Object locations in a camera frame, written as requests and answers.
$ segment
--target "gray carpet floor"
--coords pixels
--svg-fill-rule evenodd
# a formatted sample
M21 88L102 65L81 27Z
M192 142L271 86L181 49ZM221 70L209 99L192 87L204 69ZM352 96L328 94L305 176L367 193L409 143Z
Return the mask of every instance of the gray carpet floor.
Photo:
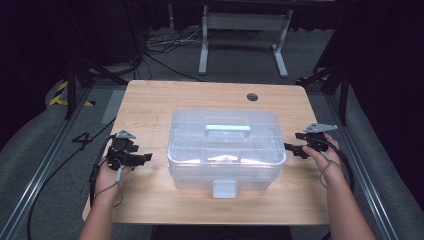
M169 53L152 55L170 68L196 77L202 81L287 84L293 85L299 77L312 75L312 69L322 53L332 31L290 31L283 46L283 57L289 72L287 79L280 78L270 46L278 36L262 32L253 36L232 32L216 33L209 39L209 61L207 74L197 74L200 58L200 44L193 42L180 46ZM122 77L132 79L197 81L165 68L144 56L138 72ZM48 105L56 92L58 83L52 86L46 96ZM332 114L329 101L336 101L338 94L323 96L307 88L307 93L317 120L325 124L338 124ZM84 132L94 136L116 115L125 86L118 86L108 79L98 79L87 100L95 101L93 107L82 107L65 136L50 172L77 150L80 143L72 140ZM398 239L422 239L424 236L424 214L409 193L391 164L390 158L374 133L365 114L359 106L354 92L349 93L347 121L345 128L352 137L363 164L377 189L385 213L390 219ZM20 129L0 152L0 226L6 226L26 186L49 150L58 129L64 123L66 107L48 105L47 110ZM107 128L83 151L51 179L41 192L32 217L33 239L76 239L83 225L82 211L87 201L87 183L91 166L104 139L110 134ZM332 133L345 146L346 139L340 131ZM370 222L378 239L388 239L370 207L361 184L357 184L355 196ZM19 222L13 239L26 239L26 221ZM150 239L151 225L115 224L114 239ZM328 226L291 226L293 239L321 239L328 232Z

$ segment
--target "wooden table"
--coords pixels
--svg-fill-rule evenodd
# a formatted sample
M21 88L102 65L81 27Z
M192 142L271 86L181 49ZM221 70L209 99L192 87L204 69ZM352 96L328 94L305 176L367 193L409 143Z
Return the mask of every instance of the wooden table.
M247 94L259 99L249 101ZM132 81L112 133L122 129L137 136L139 154L153 153L146 165L130 173L123 203L114 221L150 224L328 224L326 189L312 159L287 152L280 176L265 191L239 191L236 199L213 199L210 191L179 190L168 172L167 145L176 109L269 110L280 122L287 143L311 122L314 113L299 86L173 81ZM89 213L87 203L83 212Z

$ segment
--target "clear plastic storage box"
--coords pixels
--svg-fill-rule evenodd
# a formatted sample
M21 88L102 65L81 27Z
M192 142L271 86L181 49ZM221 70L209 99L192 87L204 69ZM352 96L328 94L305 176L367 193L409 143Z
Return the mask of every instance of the clear plastic storage box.
M168 161L177 188L235 198L237 190L266 189L285 160L272 112L181 109L173 114Z

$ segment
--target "forearm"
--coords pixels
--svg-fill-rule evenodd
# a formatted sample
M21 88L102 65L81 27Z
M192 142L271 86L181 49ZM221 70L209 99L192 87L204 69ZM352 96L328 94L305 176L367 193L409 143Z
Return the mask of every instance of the forearm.
M327 204L333 239L375 239L344 181L327 182Z
M110 201L98 198L88 214L79 236L80 240L105 240L112 238L113 206Z

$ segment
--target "hand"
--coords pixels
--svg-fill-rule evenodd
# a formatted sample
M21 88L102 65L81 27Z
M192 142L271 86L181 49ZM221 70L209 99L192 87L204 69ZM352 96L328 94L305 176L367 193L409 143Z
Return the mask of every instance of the hand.
M121 179L119 183L116 182L118 171L114 171L107 166L106 158L102 159L100 163L99 173L96 180L95 200L94 202L102 201L110 206L113 206L117 195L120 192L120 187L128 173L132 170L131 167L123 167Z
M329 143L332 143L337 149L339 149L339 143L336 140L334 140L333 137L331 137L330 135L326 133L324 133L324 135L325 135L325 140L327 140ZM325 159L325 157L322 156L321 153L315 151L315 149L308 146L303 146L302 150L315 160L318 170L323 173L325 181L327 183L332 181L344 180L343 171L340 167L341 166L340 157L336 153L336 151L334 151L334 149L329 147L328 150L325 152L334 161L334 163L336 163L336 164L331 163L329 166L328 164L330 162L327 159Z

